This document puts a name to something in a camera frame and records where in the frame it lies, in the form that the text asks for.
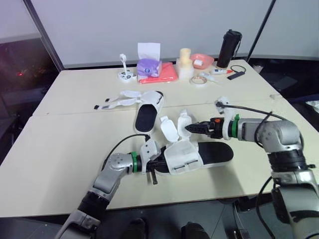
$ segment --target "metal pole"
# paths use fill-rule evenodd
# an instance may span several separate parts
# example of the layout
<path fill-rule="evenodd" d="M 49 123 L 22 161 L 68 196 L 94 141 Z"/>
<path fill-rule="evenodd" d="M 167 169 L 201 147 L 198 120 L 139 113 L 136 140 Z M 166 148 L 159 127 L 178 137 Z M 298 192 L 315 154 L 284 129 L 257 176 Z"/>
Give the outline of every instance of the metal pole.
<path fill-rule="evenodd" d="M 250 48 L 250 50 L 249 50 L 248 56 L 247 56 L 247 58 L 246 58 L 246 61 L 247 61 L 247 62 L 249 62 L 249 60 L 250 60 L 251 54 L 253 53 L 253 51 L 254 51 L 254 49 L 255 49 L 255 46 L 256 46 L 256 44 L 257 44 L 257 41 L 258 41 L 258 39 L 259 39 L 259 37 L 260 37 L 260 35 L 261 35 L 261 33 L 262 33 L 262 31 L 263 31 L 265 25 L 266 25 L 266 22 L 267 22 L 267 20 L 268 20 L 268 18 L 269 18 L 269 15 L 270 15 L 270 13 L 271 13 L 273 7 L 274 7 L 275 2 L 276 2 L 276 0 L 272 0 L 271 3 L 270 3 L 270 5 L 269 5 L 269 8 L 268 8 L 268 10 L 267 10 L 267 12 L 266 12 L 266 15 L 265 15 L 265 17 L 264 17 L 263 22 L 261 23 L 261 26 L 260 26 L 260 28 L 259 28 L 259 31 L 258 31 L 258 33 L 257 33 L 257 35 L 256 35 L 256 38 L 255 38 L 254 42 L 253 42 L 253 45 L 251 46 L 251 48 Z"/>
<path fill-rule="evenodd" d="M 58 71 L 63 71 L 65 68 L 58 56 L 58 54 L 56 53 L 52 42 L 50 41 L 50 38 L 48 36 L 48 34 L 46 33 L 44 26 L 41 23 L 41 20 L 38 16 L 38 14 L 36 13 L 34 6 L 31 2 L 31 0 L 23 0 L 25 7 L 27 8 L 28 12 L 30 13 L 30 16 L 33 19 L 33 22 L 35 24 L 35 26 L 37 27 L 38 31 L 40 32 L 42 38 L 42 43 L 46 49 L 46 51 L 49 53 L 53 63 L 55 64 L 55 67 L 58 69 Z"/>

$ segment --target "white wall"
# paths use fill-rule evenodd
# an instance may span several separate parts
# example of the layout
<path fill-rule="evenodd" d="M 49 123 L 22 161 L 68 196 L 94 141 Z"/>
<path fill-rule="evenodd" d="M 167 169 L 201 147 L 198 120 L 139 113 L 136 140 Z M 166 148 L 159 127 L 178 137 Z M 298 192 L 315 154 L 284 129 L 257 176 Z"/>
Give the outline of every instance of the white wall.
<path fill-rule="evenodd" d="M 22 0 L 0 1 L 0 43 L 40 37 Z"/>
<path fill-rule="evenodd" d="M 228 29 L 243 34 L 247 55 L 271 0 L 31 0 L 64 67 L 137 60 L 138 42 L 161 43 L 162 58 L 179 49 L 218 55 Z"/>
<path fill-rule="evenodd" d="M 277 0 L 252 57 L 319 60 L 319 0 Z"/>

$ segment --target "black cable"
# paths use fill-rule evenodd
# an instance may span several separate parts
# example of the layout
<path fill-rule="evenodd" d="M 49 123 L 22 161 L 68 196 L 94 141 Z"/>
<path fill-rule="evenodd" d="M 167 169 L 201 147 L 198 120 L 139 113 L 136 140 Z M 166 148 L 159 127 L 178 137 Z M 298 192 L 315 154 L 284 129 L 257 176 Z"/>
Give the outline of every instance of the black cable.
<path fill-rule="evenodd" d="M 315 234 L 312 234 L 312 235 L 306 237 L 305 239 L 310 239 L 310 238 L 313 238 L 314 236 L 318 236 L 318 235 L 319 235 L 319 233 L 315 233 Z"/>
<path fill-rule="evenodd" d="M 243 69 L 243 72 L 246 72 L 246 68 L 245 68 L 245 67 L 240 66 L 240 65 L 232 65 L 232 66 L 230 67 L 230 69 L 233 70 L 234 72 L 238 72 L 238 71 L 234 70 L 234 69 L 232 68 L 233 66 L 240 67 L 240 68 Z"/>
<path fill-rule="evenodd" d="M 270 180 L 272 180 L 272 177 L 269 177 L 267 179 L 267 181 L 264 183 L 264 185 L 262 186 L 258 196 L 257 196 L 257 200 L 256 200 L 256 213 L 257 216 L 259 218 L 259 220 L 261 221 L 261 223 L 264 225 L 265 229 L 267 230 L 268 234 L 270 235 L 270 237 L 272 239 L 275 238 L 273 232 L 270 230 L 270 228 L 267 226 L 267 224 L 265 223 L 264 219 L 261 217 L 260 211 L 259 211 L 259 205 L 260 205 L 260 200 L 261 200 L 261 195 L 263 194 L 263 191 L 265 189 L 265 187 L 267 186 L 267 184 L 270 182 Z"/>
<path fill-rule="evenodd" d="M 266 122 L 266 120 L 270 117 L 270 115 L 271 115 L 272 113 L 273 113 L 273 112 L 270 111 L 270 112 L 267 114 L 267 116 L 264 117 L 264 119 L 260 122 L 260 124 L 257 126 L 257 128 L 256 128 L 256 130 L 255 130 L 254 140 L 255 140 L 255 143 L 256 143 L 259 147 L 261 147 L 261 148 L 264 148 L 264 147 L 263 147 L 262 144 L 258 141 L 257 134 L 258 134 L 258 132 L 259 132 L 261 126 Z"/>
<path fill-rule="evenodd" d="M 95 230 L 95 232 L 92 233 L 91 238 L 92 239 L 97 239 L 98 238 L 96 230 Z"/>
<path fill-rule="evenodd" d="M 260 111 L 260 110 L 256 110 L 256 109 L 249 108 L 249 107 L 224 105 L 224 104 L 221 103 L 221 102 L 217 102 L 217 103 L 216 103 L 216 106 L 217 106 L 217 107 L 222 107 L 222 108 L 234 108 L 234 109 L 241 109 L 241 110 L 246 110 L 246 111 L 253 111 L 253 112 L 260 113 L 260 114 L 264 114 L 264 115 L 268 115 L 268 114 L 269 114 L 269 112 Z M 273 114 L 273 113 L 272 113 L 270 116 L 279 118 L 279 119 L 281 119 L 281 120 L 287 120 L 286 118 L 281 117 L 281 116 L 278 116 L 278 115 L 275 115 L 275 114 Z"/>
<path fill-rule="evenodd" d="M 104 162 L 103 162 L 103 166 L 102 166 L 102 169 L 101 171 L 104 169 L 105 167 L 105 164 L 106 162 L 108 161 L 109 157 L 111 156 L 111 154 L 113 153 L 113 151 L 125 140 L 127 140 L 128 138 L 131 138 L 131 137 L 135 137 L 135 136 L 144 136 L 145 137 L 145 141 L 148 141 L 150 139 L 150 136 L 148 134 L 144 134 L 144 133 L 137 133 L 137 134 L 132 134 L 130 136 L 127 136 L 125 138 L 123 138 L 120 142 L 118 142 L 117 145 L 115 145 L 114 148 L 112 148 L 112 150 L 110 151 L 110 153 L 108 154 L 108 156 L 106 156 Z"/>
<path fill-rule="evenodd" d="M 239 230 L 238 224 L 237 224 L 237 220 L 236 220 L 236 217 L 235 217 L 235 203 L 233 203 L 233 216 L 234 216 L 234 220 L 235 220 L 236 229 Z"/>

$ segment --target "pink container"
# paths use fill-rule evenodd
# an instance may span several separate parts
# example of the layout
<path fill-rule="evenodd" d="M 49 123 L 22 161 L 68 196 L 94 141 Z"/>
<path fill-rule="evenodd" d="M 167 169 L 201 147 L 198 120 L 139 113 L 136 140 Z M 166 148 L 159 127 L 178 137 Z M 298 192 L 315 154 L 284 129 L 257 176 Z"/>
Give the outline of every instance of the pink container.
<path fill-rule="evenodd" d="M 197 69 L 206 69 L 208 66 L 213 64 L 214 58 L 211 56 L 207 56 L 205 54 L 192 54 L 190 56 L 190 59 L 193 61 L 193 67 Z M 203 62 L 201 66 L 199 65 L 194 65 L 195 60 L 200 60 Z"/>

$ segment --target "tape roll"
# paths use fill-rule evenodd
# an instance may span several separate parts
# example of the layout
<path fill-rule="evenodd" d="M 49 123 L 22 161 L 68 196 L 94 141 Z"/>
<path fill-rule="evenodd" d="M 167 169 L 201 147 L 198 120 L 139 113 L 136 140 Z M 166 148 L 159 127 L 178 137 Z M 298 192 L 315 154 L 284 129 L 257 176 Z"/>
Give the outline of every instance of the tape roll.
<path fill-rule="evenodd" d="M 194 76 L 190 79 L 190 83 L 196 87 L 205 87 L 207 79 L 203 76 Z"/>

